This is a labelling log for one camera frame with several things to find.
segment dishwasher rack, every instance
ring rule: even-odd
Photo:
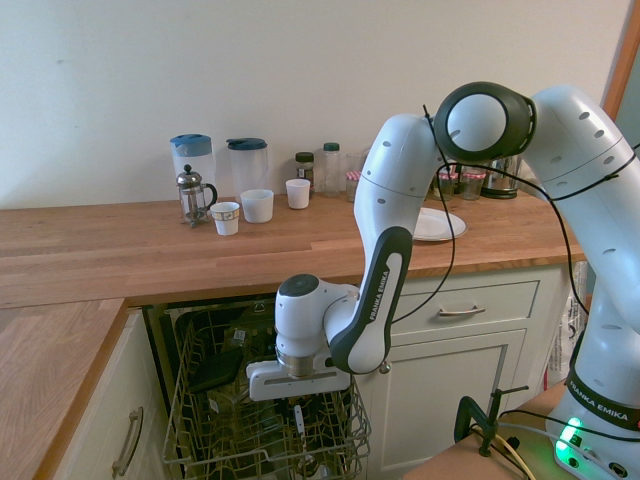
[[[181,465],[189,480],[353,479],[362,471],[371,426],[353,381],[339,392],[254,402],[243,363],[230,385],[192,393],[189,380],[198,366],[220,353],[233,333],[232,325],[216,323],[214,310],[196,313],[198,322],[184,322],[165,463]],[[306,451],[295,405],[304,417]],[[308,470],[305,462],[317,468]]]

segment black cable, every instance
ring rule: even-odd
[[[474,427],[474,426],[475,426],[475,425],[471,425],[471,427],[470,427],[470,428],[471,428],[471,431],[472,431],[473,433],[475,433],[476,435],[478,435],[480,438],[482,438],[482,439],[484,440],[484,435],[482,435],[482,434],[481,434],[480,432],[478,432],[477,430],[474,430],[474,429],[473,429],[473,427]],[[490,444],[489,444],[489,446],[490,446],[491,448],[493,448],[496,452],[498,452],[498,453],[502,456],[502,458],[504,458],[504,459],[505,459],[505,460],[507,460],[509,463],[511,463],[511,465],[513,465],[513,466],[514,466],[514,467],[516,467],[518,470],[520,470],[520,471],[523,473],[524,477],[525,477],[527,480],[529,480],[529,475],[527,475],[527,472],[525,472],[524,468],[522,468],[518,462],[516,462],[515,460],[513,460],[509,455],[507,455],[507,454],[506,454],[506,453],[504,453],[503,451],[499,450],[499,449],[498,449],[498,448],[497,448],[493,443],[490,443]]]
[[[560,200],[566,200],[567,198],[575,197],[576,195],[580,195],[581,193],[584,193],[587,190],[591,190],[593,187],[597,187],[601,183],[608,182],[609,180],[613,180],[614,178],[618,178],[618,176],[619,176],[618,173],[621,172],[622,170],[624,170],[625,168],[627,168],[629,165],[631,165],[631,162],[633,162],[636,158],[637,158],[636,154],[634,153],[633,156],[629,160],[627,160],[624,165],[622,165],[617,170],[614,170],[610,174],[605,175],[604,177],[602,177],[597,182],[594,182],[591,185],[587,185],[586,187],[581,188],[580,190],[576,190],[575,192],[572,192],[572,193],[570,193],[568,195],[564,195],[562,197],[556,197],[556,198],[553,199],[553,201],[554,202],[559,202]]]
[[[444,162],[444,165],[441,165],[437,172],[436,172],[436,182],[438,183],[438,190],[440,192],[442,192],[442,189],[440,188],[440,170],[446,168],[447,172],[450,173],[450,164],[447,162],[447,159],[444,155],[444,153],[442,152],[442,150],[440,149],[440,145],[438,145],[438,142],[436,141],[436,134],[435,131],[433,130],[433,124],[431,123],[431,116],[429,115],[429,112],[427,111],[427,107],[426,105],[422,106],[424,108],[424,114],[425,117],[427,118],[427,121],[429,122],[429,127],[431,128],[431,133],[433,134],[433,141],[435,142],[436,146],[438,147],[438,150],[440,151],[440,155],[442,158],[442,161]],[[414,308],[413,310],[411,310],[409,313],[401,316],[400,318],[396,318],[395,320],[393,320],[391,322],[391,325],[393,325],[394,323],[398,323],[401,320],[404,320],[405,318],[413,315],[414,313],[416,313],[418,310],[420,310],[422,307],[424,307],[427,303],[429,303],[431,301],[431,299],[433,297],[436,296],[436,294],[440,291],[440,289],[442,288],[442,286],[444,285],[444,282],[447,280],[447,278],[449,277],[449,274],[451,273],[451,270],[453,269],[453,263],[455,261],[456,258],[456,234],[453,231],[453,224],[451,223],[451,216],[449,215],[449,209],[447,208],[447,202],[445,201],[444,197],[442,196],[442,194],[440,194],[440,201],[442,202],[442,206],[444,208],[444,213],[446,215],[447,218],[447,223],[449,224],[449,231],[451,232],[451,261],[449,262],[449,268],[447,268],[446,273],[444,274],[444,277],[442,277],[442,280],[440,281],[440,283],[438,284],[438,286],[436,287],[436,289],[431,293],[431,295],[429,295],[427,297],[427,299],[422,302],[420,305],[418,305],[416,308]]]
[[[570,425],[567,422],[563,422],[562,420],[558,420],[557,418],[549,417],[547,415],[542,415],[540,413],[529,412],[527,410],[519,410],[519,409],[505,410],[504,412],[502,412],[500,414],[500,416],[498,418],[502,418],[504,415],[506,415],[508,413],[523,413],[525,415],[530,415],[532,417],[543,418],[545,420],[549,420],[551,422],[555,422],[555,423],[559,423],[560,425],[564,425],[565,427],[573,427],[576,430],[580,430],[580,431],[583,431],[585,433],[591,433],[593,435],[598,435],[600,437],[609,438],[611,440],[618,440],[620,442],[629,442],[629,443],[640,443],[640,438],[628,438],[628,437],[618,437],[616,435],[609,435],[608,433],[599,432],[597,430],[591,430],[590,428],[577,427],[575,425]]]
[[[589,315],[589,310],[587,309],[587,307],[584,306],[584,304],[582,303],[582,300],[580,300],[580,297],[578,295],[578,289],[576,288],[576,283],[573,279],[573,260],[571,259],[572,254],[571,254],[571,245],[569,245],[569,235],[567,234],[567,229],[564,226],[564,220],[562,219],[562,215],[560,214],[560,211],[558,210],[558,207],[556,207],[556,204],[554,203],[551,196],[547,192],[545,192],[543,188],[539,187],[535,183],[529,182],[515,175],[511,175],[510,173],[504,172],[502,170],[498,170],[497,168],[488,167],[486,165],[466,165],[466,166],[470,166],[473,168],[482,168],[490,172],[500,173],[506,177],[509,177],[513,180],[517,180],[519,182],[524,183],[525,185],[530,186],[534,190],[537,190],[538,192],[540,192],[540,194],[547,199],[547,201],[551,205],[551,208],[553,208],[553,211],[556,214],[556,217],[558,218],[558,222],[560,223],[560,229],[562,230],[562,237],[564,238],[564,244],[567,249],[567,267],[569,268],[569,280],[571,281],[571,290],[573,291],[573,295],[575,296],[576,302],[578,302],[578,305],[580,305],[580,308],[582,308],[582,310],[584,310],[584,312],[587,315]]]
[[[427,118],[427,121],[429,122],[429,127],[431,128],[431,133],[433,134],[433,140],[434,140],[434,142],[436,144],[436,147],[438,148],[438,151],[440,152],[442,160],[444,161],[444,165],[440,166],[438,168],[438,170],[437,170],[437,173],[436,173],[436,182],[438,184],[438,189],[440,190],[440,176],[438,175],[438,173],[444,168],[446,168],[447,171],[449,171],[450,165],[447,162],[446,156],[445,156],[444,152],[442,151],[442,149],[440,148],[440,145],[438,144],[438,141],[436,140],[435,131],[434,131],[433,124],[432,124],[432,119],[431,119],[431,116],[429,115],[429,112],[427,111],[427,107],[425,105],[423,105],[422,107],[424,108],[425,117]],[[616,175],[617,172],[619,172],[620,170],[625,168],[627,165],[629,165],[634,158],[636,158],[635,155],[631,158],[631,160],[629,160],[620,169],[618,169],[615,172],[613,172],[613,174],[607,175],[606,177],[604,177],[599,182],[596,182],[596,183],[590,185],[589,187],[587,187],[585,189],[582,189],[582,190],[580,190],[578,192],[575,192],[575,193],[573,193],[573,194],[571,194],[569,196],[577,195],[578,193],[583,193],[584,191],[589,190],[589,189],[595,187],[596,185],[599,185],[600,183],[602,183],[604,181],[608,181],[608,180],[612,180],[613,178],[617,178],[617,175]],[[517,180],[519,182],[524,183],[525,185],[530,186],[534,190],[537,190],[538,192],[540,192],[540,194],[543,195],[547,199],[547,201],[549,202],[549,204],[553,208],[553,211],[556,214],[556,217],[558,218],[558,222],[560,223],[560,229],[562,230],[562,237],[564,239],[565,248],[567,250],[567,267],[568,267],[568,270],[569,270],[569,280],[570,280],[570,283],[571,283],[571,290],[572,290],[573,295],[574,295],[574,297],[576,299],[576,302],[578,303],[578,305],[580,305],[580,308],[582,308],[582,310],[584,310],[584,312],[587,315],[589,315],[589,310],[587,309],[587,307],[585,307],[584,303],[582,303],[582,300],[580,300],[580,296],[578,295],[578,289],[576,287],[575,280],[573,279],[573,260],[571,258],[572,257],[572,253],[571,253],[571,245],[569,244],[569,235],[567,234],[567,230],[566,230],[566,228],[564,226],[564,220],[562,219],[562,215],[560,214],[560,211],[558,210],[558,208],[556,207],[556,205],[554,203],[554,199],[552,199],[547,194],[547,192],[544,189],[542,189],[541,187],[539,187],[538,185],[536,185],[536,184],[534,184],[532,182],[529,182],[529,181],[527,181],[527,180],[525,180],[523,178],[517,177],[515,175],[511,175],[510,173],[504,172],[502,170],[498,170],[497,168],[488,167],[486,165],[465,165],[465,164],[462,164],[462,163],[460,165],[462,165],[462,166],[470,166],[470,167],[474,167],[474,168],[482,168],[484,170],[488,170],[488,171],[491,171],[491,172],[500,173],[500,174],[502,174],[502,175],[504,175],[506,177],[509,177],[509,178],[511,178],[513,180]],[[453,269],[453,264],[454,264],[454,261],[455,261],[455,253],[456,253],[456,237],[455,237],[455,232],[453,230],[453,224],[451,223],[451,217],[449,215],[449,209],[447,208],[447,202],[444,200],[442,195],[440,195],[440,200],[442,202],[442,206],[443,206],[445,214],[446,214],[447,223],[449,224],[449,231],[451,232],[451,262],[449,263],[449,268],[447,268],[447,271],[444,274],[444,277],[442,277],[442,280],[440,281],[440,283],[438,284],[436,289],[431,293],[431,295],[429,295],[426,300],[424,300],[420,305],[418,305],[416,308],[411,310],[409,313],[406,313],[405,315],[393,320],[391,322],[392,325],[394,323],[398,323],[401,320],[404,320],[407,317],[413,315],[418,310],[420,310],[422,307],[424,307],[427,303],[429,303],[431,301],[431,299],[433,297],[435,297],[436,294],[440,291],[440,289],[444,285],[444,282],[449,277],[449,274],[451,273],[451,270]]]

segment wooden countertop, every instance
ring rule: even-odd
[[[562,383],[529,400],[520,407],[533,413],[548,415],[558,404],[565,392]],[[544,420],[518,413],[505,415],[503,423],[527,425],[545,430]],[[540,434],[524,430],[502,427],[498,431],[502,438],[515,436],[520,440],[518,454],[527,462],[527,466],[536,478],[554,480],[575,480],[575,477],[556,465],[553,458],[553,444]],[[492,451],[490,457],[478,453],[481,442],[472,434],[460,443],[426,461],[416,469],[404,475],[404,480],[430,480],[446,478],[448,480],[520,480],[523,474],[502,456]]]
[[[275,292],[296,273],[332,282],[362,279],[364,253],[344,198],[312,199],[292,210],[277,195],[265,224],[240,219],[216,234],[178,221],[177,202],[0,211],[0,308],[127,298],[129,305]],[[426,206],[440,208],[438,201]],[[513,200],[455,198],[451,213],[468,231],[456,242],[453,273],[566,261],[549,206],[521,193]],[[584,256],[572,242],[574,261]],[[447,242],[414,242],[409,277],[444,274]]]
[[[551,208],[454,198],[468,231],[453,273],[564,263]],[[429,200],[426,207],[439,208]],[[314,197],[239,233],[179,223],[177,202],[0,211],[0,478],[51,478],[126,320],[127,306],[275,292],[312,273],[358,283],[353,204]],[[573,260],[585,257],[571,237]],[[414,242],[410,278],[443,275],[450,242]]]

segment white cup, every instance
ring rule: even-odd
[[[218,235],[233,235],[238,232],[240,205],[236,202],[221,202],[211,205],[210,210]]]
[[[264,223],[273,217],[273,192],[247,190],[240,194],[244,219],[249,223]]]
[[[293,180],[287,180],[286,185],[289,207],[295,209],[307,208],[309,206],[309,188],[311,187],[311,182],[303,178],[295,178]]]

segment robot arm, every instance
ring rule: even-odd
[[[610,435],[572,433],[585,455],[640,479],[638,443],[624,440],[640,441],[640,162],[633,149],[601,108],[571,86],[528,99],[499,85],[469,84],[445,99],[434,129],[444,153],[467,164],[522,154],[556,199],[598,280],[569,388],[552,416]],[[248,367],[251,398],[344,388],[349,374],[383,362],[419,210],[442,165],[437,151],[426,118],[400,115],[385,123],[356,194],[366,257],[362,286],[302,275],[280,287],[278,363]],[[267,396],[256,395],[267,385]],[[561,425],[547,429],[567,433]],[[560,444],[555,453],[580,478],[609,478]]]
[[[384,361],[413,231],[439,164],[442,160],[426,118],[397,115],[384,124],[363,168],[355,200],[366,261],[360,289],[303,275],[287,280],[278,291],[276,351],[290,376],[310,375],[310,368],[296,366],[310,367],[311,358],[327,341],[333,364],[344,372],[369,373]],[[306,287],[294,291],[294,283]],[[309,329],[308,335],[300,334],[302,328]]]
[[[497,157],[510,155],[496,145],[502,126],[504,136],[516,117],[502,99],[503,87],[490,90],[487,84],[471,84],[445,100],[435,125],[445,153],[462,161],[476,160],[491,149]],[[609,437],[547,422],[550,433],[584,452],[576,455],[556,443],[556,461],[585,480],[639,479],[640,162],[611,119],[579,89],[556,86],[523,101],[534,123],[532,135],[523,140],[522,157],[554,199],[597,274],[582,347],[551,417]],[[483,119],[494,130],[483,126],[478,135],[480,122],[473,119]],[[588,461],[590,456],[609,471]]]

